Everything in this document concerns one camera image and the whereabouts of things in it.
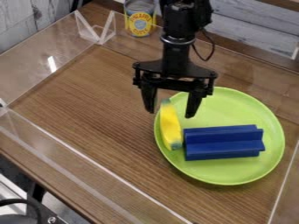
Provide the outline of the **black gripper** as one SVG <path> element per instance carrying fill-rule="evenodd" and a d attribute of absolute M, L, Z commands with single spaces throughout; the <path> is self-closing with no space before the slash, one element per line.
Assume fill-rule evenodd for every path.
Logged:
<path fill-rule="evenodd" d="M 193 118 L 203 96 L 213 95 L 218 74 L 193 62 L 187 63 L 185 69 L 165 71 L 161 59 L 138 61 L 133 68 L 135 69 L 134 84 L 142 90 L 146 110 L 151 114 L 155 112 L 158 88 L 190 92 L 185 117 Z"/>

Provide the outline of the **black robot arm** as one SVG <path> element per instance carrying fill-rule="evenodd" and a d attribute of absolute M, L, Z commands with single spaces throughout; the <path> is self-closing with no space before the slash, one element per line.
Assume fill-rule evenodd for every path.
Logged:
<path fill-rule="evenodd" d="M 210 0 L 161 0 L 163 13 L 163 57 L 153 61 L 138 61 L 135 69 L 134 84 L 141 88 L 145 108 L 150 113 L 155 112 L 155 100 L 158 89 L 170 89 L 189 93 L 186 107 L 186 118 L 197 115 L 202 99 L 214 92 L 214 83 L 218 74 L 198 65 L 190 59 L 190 48 L 198 57 L 203 58 L 195 47 L 197 33 L 202 32 L 211 44 L 216 45 L 207 35 L 205 27 L 211 23 L 211 1 Z"/>

